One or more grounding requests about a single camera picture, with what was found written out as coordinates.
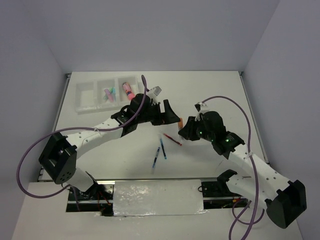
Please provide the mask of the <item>teal gel pen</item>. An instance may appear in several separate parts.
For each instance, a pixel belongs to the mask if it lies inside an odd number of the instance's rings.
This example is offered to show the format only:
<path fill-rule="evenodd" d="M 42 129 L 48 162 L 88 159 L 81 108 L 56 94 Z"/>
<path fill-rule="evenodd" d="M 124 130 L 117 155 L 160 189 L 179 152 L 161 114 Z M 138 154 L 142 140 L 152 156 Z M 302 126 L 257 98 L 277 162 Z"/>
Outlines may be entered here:
<path fill-rule="evenodd" d="M 164 157 L 165 160 L 167 160 L 167 155 L 166 155 L 166 151 L 165 151 L 165 147 L 164 147 L 163 138 L 162 138 L 160 133 L 158 134 L 158 137 L 159 137 L 159 141 L 160 141 L 160 146 L 161 146 L 161 149 L 162 149 L 163 157 Z"/>

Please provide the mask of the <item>orange highlighter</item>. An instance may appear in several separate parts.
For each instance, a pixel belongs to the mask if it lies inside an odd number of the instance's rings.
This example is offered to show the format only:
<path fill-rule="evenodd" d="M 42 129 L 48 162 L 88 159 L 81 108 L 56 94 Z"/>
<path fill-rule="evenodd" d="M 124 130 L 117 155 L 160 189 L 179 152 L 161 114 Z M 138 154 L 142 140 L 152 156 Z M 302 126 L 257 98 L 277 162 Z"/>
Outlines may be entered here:
<path fill-rule="evenodd" d="M 183 127 L 184 127 L 183 119 L 180 118 L 180 119 L 179 119 L 179 122 L 178 122 L 178 132 L 179 132 L 180 130 L 182 130 Z"/>

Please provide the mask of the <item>silver foil cover plate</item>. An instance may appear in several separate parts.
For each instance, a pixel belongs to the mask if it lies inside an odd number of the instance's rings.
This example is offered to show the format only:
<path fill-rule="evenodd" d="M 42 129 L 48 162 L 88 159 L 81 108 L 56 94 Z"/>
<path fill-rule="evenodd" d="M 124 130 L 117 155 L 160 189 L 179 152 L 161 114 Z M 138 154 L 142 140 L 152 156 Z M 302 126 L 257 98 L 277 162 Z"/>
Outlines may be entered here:
<path fill-rule="evenodd" d="M 113 192 L 113 214 L 119 217 L 184 216 L 203 214 L 201 181 L 117 181 Z"/>

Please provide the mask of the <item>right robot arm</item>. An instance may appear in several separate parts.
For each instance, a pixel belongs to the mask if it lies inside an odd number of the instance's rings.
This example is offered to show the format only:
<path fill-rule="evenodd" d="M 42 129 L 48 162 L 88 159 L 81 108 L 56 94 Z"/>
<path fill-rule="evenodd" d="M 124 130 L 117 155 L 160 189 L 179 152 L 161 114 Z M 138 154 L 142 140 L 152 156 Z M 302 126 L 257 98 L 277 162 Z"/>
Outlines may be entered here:
<path fill-rule="evenodd" d="M 190 116 L 178 134 L 186 140 L 200 139 L 211 143 L 213 149 L 229 162 L 240 167 L 246 177 L 228 169 L 217 177 L 217 190 L 223 196 L 239 194 L 258 202 L 269 219 L 285 229 L 306 209 L 306 188 L 299 180 L 290 181 L 264 160 L 249 151 L 237 134 L 227 131 L 222 117 L 215 111 Z"/>

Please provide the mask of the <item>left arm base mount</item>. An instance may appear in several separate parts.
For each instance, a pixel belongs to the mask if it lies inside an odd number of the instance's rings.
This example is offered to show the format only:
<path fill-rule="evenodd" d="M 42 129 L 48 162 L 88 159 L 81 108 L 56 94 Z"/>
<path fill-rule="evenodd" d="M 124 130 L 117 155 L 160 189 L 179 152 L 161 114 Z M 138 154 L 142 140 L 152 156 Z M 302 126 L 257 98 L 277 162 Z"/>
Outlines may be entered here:
<path fill-rule="evenodd" d="M 70 185 L 67 188 L 67 213 L 97 212 L 104 217 L 114 215 L 113 183 L 97 182 L 90 174 L 80 170 L 75 172 L 67 184 Z"/>

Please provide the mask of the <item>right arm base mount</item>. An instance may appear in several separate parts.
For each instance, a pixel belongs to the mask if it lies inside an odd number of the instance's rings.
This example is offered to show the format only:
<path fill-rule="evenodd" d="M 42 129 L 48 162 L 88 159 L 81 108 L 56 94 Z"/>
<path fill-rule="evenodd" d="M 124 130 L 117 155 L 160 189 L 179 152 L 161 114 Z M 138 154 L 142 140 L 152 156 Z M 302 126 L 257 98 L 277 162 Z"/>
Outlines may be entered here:
<path fill-rule="evenodd" d="M 237 208 L 246 206 L 249 201 L 238 193 L 231 192 L 227 187 L 227 181 L 234 175 L 237 175 L 237 172 L 229 169 L 220 174 L 216 180 L 201 182 L 197 190 L 202 193 L 205 210 L 229 209 L 236 202 L 240 202 L 236 205 Z"/>

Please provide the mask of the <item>pink glue stick tube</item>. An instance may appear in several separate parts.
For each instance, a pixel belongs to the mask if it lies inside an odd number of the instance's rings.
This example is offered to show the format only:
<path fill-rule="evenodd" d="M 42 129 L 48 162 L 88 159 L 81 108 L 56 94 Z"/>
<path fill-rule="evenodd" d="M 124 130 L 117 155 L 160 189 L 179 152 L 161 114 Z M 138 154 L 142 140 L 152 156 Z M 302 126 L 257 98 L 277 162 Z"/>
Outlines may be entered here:
<path fill-rule="evenodd" d="M 133 92 L 131 85 L 128 82 L 122 84 L 122 89 L 124 90 L 127 98 L 131 101 L 136 95 Z"/>

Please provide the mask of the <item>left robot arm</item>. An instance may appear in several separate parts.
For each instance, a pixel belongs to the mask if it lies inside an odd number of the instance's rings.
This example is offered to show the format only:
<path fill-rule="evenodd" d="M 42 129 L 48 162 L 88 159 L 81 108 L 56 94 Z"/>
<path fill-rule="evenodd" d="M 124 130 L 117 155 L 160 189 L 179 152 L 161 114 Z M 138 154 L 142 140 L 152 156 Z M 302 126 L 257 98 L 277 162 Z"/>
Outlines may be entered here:
<path fill-rule="evenodd" d="M 91 200 L 105 189 L 88 172 L 77 167 L 77 160 L 94 148 L 135 131 L 138 124 L 150 122 L 153 126 L 160 126 L 179 122 L 179 117 L 167 99 L 163 105 L 164 112 L 161 111 L 160 103 L 139 93 L 130 104 L 92 130 L 86 129 L 70 135 L 54 133 L 43 149 L 39 163 L 55 184 L 69 184 L 79 190 L 83 197 Z"/>

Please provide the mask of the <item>red gel pen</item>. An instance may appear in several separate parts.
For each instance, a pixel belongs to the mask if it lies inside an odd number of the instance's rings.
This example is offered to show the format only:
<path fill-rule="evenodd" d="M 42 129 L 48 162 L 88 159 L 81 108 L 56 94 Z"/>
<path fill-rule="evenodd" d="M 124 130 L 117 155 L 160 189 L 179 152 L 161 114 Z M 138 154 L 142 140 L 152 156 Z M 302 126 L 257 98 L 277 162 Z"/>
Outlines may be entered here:
<path fill-rule="evenodd" d="M 163 135 L 164 135 L 166 138 L 168 138 L 169 140 L 171 140 L 172 142 L 176 143 L 177 145 L 182 146 L 182 143 L 181 143 L 181 142 L 175 140 L 173 137 L 169 136 L 168 134 L 163 133 Z"/>

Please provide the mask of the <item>white three-compartment tray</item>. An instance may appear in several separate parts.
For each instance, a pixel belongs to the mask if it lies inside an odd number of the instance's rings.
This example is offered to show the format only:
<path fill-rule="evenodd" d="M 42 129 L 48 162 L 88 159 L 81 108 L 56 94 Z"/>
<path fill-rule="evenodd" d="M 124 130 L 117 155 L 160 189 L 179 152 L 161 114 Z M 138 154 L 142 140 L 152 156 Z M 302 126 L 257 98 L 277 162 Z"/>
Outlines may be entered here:
<path fill-rule="evenodd" d="M 124 82 L 130 84 L 135 95 L 143 93 L 143 84 L 136 75 L 91 79 L 88 82 L 77 83 L 74 100 L 75 111 L 78 114 L 96 113 L 117 110 L 128 105 L 130 100 L 122 88 Z M 116 89 L 116 101 L 104 101 L 104 89 L 112 87 Z"/>

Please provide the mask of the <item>dark blue gel pen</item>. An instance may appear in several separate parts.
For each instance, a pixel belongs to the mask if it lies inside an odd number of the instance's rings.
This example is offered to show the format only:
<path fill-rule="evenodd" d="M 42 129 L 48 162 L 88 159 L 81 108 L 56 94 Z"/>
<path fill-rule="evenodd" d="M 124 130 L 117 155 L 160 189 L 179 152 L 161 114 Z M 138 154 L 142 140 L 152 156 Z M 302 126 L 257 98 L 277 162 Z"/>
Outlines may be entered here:
<path fill-rule="evenodd" d="M 160 147 L 158 147 L 156 150 L 155 157 L 154 157 L 154 160 L 152 163 L 151 174 L 154 174 L 154 172 L 155 172 L 156 163 L 157 163 L 157 159 L 159 157 L 159 153 L 160 153 Z"/>

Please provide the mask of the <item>blue highlighter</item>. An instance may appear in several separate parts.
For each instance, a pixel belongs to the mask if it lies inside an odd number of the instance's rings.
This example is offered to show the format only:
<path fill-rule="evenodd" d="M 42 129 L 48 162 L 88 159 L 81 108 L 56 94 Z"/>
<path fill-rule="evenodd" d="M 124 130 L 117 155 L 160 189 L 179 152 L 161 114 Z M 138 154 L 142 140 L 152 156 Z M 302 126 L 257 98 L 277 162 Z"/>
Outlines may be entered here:
<path fill-rule="evenodd" d="M 116 88 L 115 87 L 111 87 L 109 89 L 109 91 L 110 91 L 110 94 L 112 95 L 113 101 L 115 102 L 116 101 Z"/>

